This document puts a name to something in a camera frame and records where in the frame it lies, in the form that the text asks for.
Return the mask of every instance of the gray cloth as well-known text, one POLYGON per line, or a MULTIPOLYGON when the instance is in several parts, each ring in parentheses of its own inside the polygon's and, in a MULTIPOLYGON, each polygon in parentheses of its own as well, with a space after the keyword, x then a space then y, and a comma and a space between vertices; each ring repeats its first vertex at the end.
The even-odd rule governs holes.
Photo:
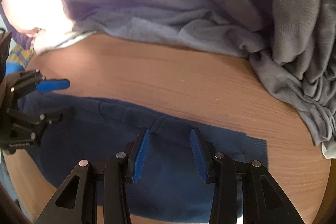
POLYGON ((64 0, 74 30, 249 58, 336 157, 336 0, 64 0))

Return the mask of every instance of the round table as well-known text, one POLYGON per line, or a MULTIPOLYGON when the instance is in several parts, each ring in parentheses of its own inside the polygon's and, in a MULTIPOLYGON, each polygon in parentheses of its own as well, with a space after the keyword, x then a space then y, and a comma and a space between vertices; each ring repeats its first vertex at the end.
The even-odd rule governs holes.
MULTIPOLYGON (((68 78, 71 87, 65 94, 120 99, 265 139, 271 175, 305 223, 313 222, 330 160, 313 146, 295 109, 261 86, 247 60, 100 34, 35 56, 28 69, 40 69, 47 78, 68 78)), ((55 188, 24 150, 5 161, 20 200, 36 219, 55 188)))

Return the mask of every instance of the wooden table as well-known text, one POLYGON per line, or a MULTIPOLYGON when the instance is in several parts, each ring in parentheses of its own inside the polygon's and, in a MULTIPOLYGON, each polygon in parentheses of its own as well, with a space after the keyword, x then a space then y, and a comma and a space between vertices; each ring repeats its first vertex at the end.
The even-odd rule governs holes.
MULTIPOLYGON (((313 146, 295 110, 264 90, 248 61, 93 35, 33 58, 33 68, 48 78, 68 78, 66 94, 116 98, 267 140, 270 173, 305 223, 313 222, 330 161, 313 146)), ((55 188, 25 151, 5 160, 19 198, 37 218, 55 188)), ((155 221, 133 218, 141 222, 155 221)))

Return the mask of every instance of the blue fabric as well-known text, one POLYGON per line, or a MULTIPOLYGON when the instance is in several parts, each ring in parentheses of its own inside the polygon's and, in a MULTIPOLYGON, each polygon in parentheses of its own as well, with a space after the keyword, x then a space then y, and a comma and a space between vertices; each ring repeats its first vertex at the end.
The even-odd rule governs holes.
MULTIPOLYGON (((106 160, 135 140, 142 127, 149 129, 150 144, 142 176, 135 185, 126 185, 130 213, 135 215, 171 222, 209 221, 214 185, 203 184, 198 176, 190 147, 190 131, 194 127, 199 127, 217 150, 233 159, 257 159, 267 166, 264 140, 131 103, 39 92, 19 101, 19 108, 30 115, 60 106, 75 108, 75 116, 52 124, 41 147, 26 149, 55 187, 80 160, 106 160)), ((98 187, 98 204, 102 205, 102 185, 98 187)))
POLYGON ((14 72, 18 72, 18 71, 24 71, 25 68, 23 66, 21 66, 19 63, 15 63, 15 62, 6 62, 6 75, 9 75, 11 73, 14 72))

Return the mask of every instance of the silver screw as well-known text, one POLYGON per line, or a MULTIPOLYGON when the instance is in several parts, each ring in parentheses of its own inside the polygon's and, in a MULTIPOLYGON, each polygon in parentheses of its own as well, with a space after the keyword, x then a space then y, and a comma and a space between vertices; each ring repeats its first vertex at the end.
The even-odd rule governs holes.
POLYGON ((215 158, 222 159, 222 158, 224 158, 224 154, 222 152, 216 152, 215 153, 215 158))
POLYGON ((79 162, 79 166, 81 166, 81 167, 87 166, 88 164, 89 164, 88 160, 81 160, 79 162))
POLYGON ((252 161, 252 165, 253 165, 254 167, 260 167, 260 166, 261 166, 261 163, 260 163, 260 161, 258 161, 258 160, 253 160, 253 161, 252 161))
POLYGON ((119 152, 116 154, 117 158, 119 159, 123 159, 124 157, 126 157, 126 153, 125 152, 119 152))

